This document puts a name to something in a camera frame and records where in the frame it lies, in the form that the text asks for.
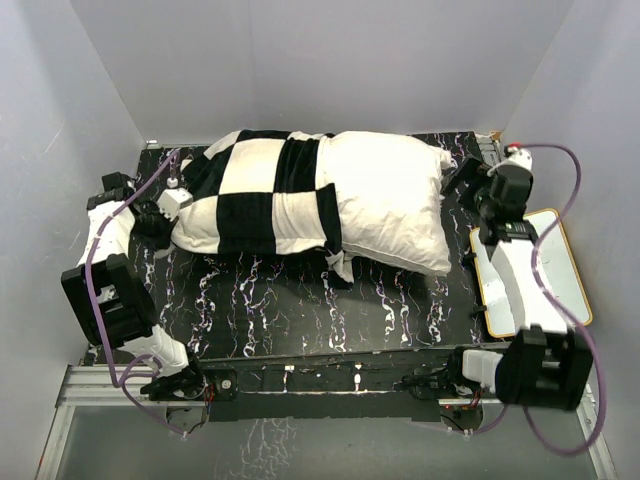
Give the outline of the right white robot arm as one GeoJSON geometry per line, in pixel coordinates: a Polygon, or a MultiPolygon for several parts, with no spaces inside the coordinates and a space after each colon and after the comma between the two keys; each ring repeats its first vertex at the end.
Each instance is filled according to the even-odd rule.
{"type": "Polygon", "coordinates": [[[577,308],[581,324],[588,325],[592,314],[558,212],[526,211],[531,165],[526,150],[494,167],[468,158],[443,189],[450,194],[467,185],[459,202],[479,226],[464,261],[475,269],[489,332],[511,339],[502,353],[457,348],[445,381],[460,397],[482,387],[504,404],[571,411],[580,403],[593,356],[538,283],[577,308]]]}

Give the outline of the black white checkered pillowcase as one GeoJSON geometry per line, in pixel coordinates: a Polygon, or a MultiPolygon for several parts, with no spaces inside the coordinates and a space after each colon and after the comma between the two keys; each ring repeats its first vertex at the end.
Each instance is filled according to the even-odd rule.
{"type": "Polygon", "coordinates": [[[325,172],[328,134],[234,131],[183,161],[192,197],[171,241],[202,254],[324,253],[341,286],[354,281],[342,246],[336,186],[325,172]]]}

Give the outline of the white pillow insert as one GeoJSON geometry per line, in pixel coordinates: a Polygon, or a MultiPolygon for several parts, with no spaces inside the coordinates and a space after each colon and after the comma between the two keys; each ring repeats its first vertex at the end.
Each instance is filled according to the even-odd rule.
{"type": "Polygon", "coordinates": [[[322,152],[335,186],[345,252],[428,276],[451,270],[441,221],[448,150],[412,136],[346,131],[322,152]]]}

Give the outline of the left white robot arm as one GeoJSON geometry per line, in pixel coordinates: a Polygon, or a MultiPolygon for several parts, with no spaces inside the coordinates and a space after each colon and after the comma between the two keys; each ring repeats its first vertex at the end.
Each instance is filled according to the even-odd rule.
{"type": "Polygon", "coordinates": [[[178,213],[191,197],[173,188],[158,201],[140,200],[132,178],[120,172],[103,176],[102,183],[103,192],[87,201],[85,251],[76,267],[62,273],[62,288],[91,345],[128,353],[151,369],[143,395],[197,399],[207,376],[194,353],[160,325],[154,301],[129,260],[131,238],[156,253],[171,250],[178,213]]]}

